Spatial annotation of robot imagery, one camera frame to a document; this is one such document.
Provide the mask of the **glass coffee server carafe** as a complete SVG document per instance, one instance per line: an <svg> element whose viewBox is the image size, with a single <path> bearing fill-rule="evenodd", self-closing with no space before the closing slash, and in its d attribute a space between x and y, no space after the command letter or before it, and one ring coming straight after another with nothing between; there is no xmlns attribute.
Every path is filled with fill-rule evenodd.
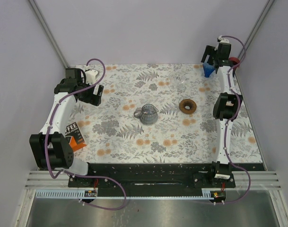
<svg viewBox="0 0 288 227"><path fill-rule="evenodd" d="M159 110L152 104L145 104L139 110L136 110L133 116L144 125L155 124L158 120Z"/></svg>

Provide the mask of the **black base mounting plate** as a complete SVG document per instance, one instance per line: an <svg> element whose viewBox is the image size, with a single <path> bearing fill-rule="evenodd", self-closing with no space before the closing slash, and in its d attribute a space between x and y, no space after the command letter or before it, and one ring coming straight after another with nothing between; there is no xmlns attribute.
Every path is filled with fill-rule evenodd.
<svg viewBox="0 0 288 227"><path fill-rule="evenodd" d="M88 174L128 184L180 184L194 188L235 188L233 171L264 171L261 163L219 164L88 164Z"/></svg>

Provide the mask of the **blue plastic cone dripper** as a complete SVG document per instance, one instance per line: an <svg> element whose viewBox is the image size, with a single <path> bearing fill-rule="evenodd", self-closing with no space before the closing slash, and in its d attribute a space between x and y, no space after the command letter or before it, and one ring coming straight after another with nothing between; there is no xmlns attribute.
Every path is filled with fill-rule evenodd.
<svg viewBox="0 0 288 227"><path fill-rule="evenodd" d="M209 78L210 75L215 71L215 67L208 64L207 62L204 62L202 66L203 66L203 71L204 71L204 77L206 78Z"/></svg>

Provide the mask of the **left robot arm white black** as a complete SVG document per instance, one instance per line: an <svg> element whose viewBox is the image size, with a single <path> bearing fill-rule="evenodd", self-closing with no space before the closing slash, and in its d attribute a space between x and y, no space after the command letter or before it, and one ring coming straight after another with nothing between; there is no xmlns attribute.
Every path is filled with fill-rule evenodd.
<svg viewBox="0 0 288 227"><path fill-rule="evenodd" d="M95 175L88 164L74 157L70 142L65 138L66 127L77 101L94 106L101 104L104 87L95 85L97 70L67 68L65 78L54 89L54 101L47 121L38 134L29 139L35 162L39 168L67 171L79 175L79 182L90 187Z"/></svg>

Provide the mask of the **aluminium rail frame front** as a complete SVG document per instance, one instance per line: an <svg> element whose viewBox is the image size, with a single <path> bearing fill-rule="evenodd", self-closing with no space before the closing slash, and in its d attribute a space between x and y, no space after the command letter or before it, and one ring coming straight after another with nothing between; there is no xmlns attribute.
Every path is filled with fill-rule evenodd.
<svg viewBox="0 0 288 227"><path fill-rule="evenodd" d="M250 171L250 180L245 172L234 171L236 189L244 190L251 184L251 190L281 190L278 175L273 171ZM28 175L26 188L67 188L70 182L76 182L77 178L61 174L52 179L47 171L32 171Z"/></svg>

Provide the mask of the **wooden dripper ring holder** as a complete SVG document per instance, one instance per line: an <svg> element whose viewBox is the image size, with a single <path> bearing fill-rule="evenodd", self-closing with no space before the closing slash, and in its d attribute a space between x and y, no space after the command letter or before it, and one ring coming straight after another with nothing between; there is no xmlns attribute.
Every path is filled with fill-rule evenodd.
<svg viewBox="0 0 288 227"><path fill-rule="evenodd" d="M184 99L179 103L179 109L184 114L192 114L196 111L197 105L191 99Z"/></svg>

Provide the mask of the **dark mug red rim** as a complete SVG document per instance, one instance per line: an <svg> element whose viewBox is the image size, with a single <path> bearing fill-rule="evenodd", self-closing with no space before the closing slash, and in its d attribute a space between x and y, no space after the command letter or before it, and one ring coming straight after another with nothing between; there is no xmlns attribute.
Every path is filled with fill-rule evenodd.
<svg viewBox="0 0 288 227"><path fill-rule="evenodd" d="M232 62L233 66L236 66L240 63L240 60L237 57L230 57L229 60ZM236 75L237 68L238 66L233 68L233 77Z"/></svg>

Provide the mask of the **coffee paper filter box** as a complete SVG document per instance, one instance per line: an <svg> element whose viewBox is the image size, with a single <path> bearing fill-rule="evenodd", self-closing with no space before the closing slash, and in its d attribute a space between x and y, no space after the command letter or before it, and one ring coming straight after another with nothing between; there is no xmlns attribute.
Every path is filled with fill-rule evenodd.
<svg viewBox="0 0 288 227"><path fill-rule="evenodd" d="M87 146L85 138L76 122L69 124L65 130L65 138L68 141L73 152L76 152Z"/></svg>

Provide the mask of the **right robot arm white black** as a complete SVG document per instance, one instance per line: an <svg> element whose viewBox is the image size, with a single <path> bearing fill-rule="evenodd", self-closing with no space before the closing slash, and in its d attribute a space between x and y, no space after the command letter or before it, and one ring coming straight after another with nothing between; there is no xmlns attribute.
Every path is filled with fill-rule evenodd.
<svg viewBox="0 0 288 227"><path fill-rule="evenodd" d="M233 182L230 139L243 98L236 92L233 67L237 62L230 60L230 52L231 44L223 39L216 47L207 45L201 60L204 77L208 78L214 72L220 82L220 94L213 107L213 117L217 124L217 149L215 161L202 174L201 183L204 187L221 187Z"/></svg>

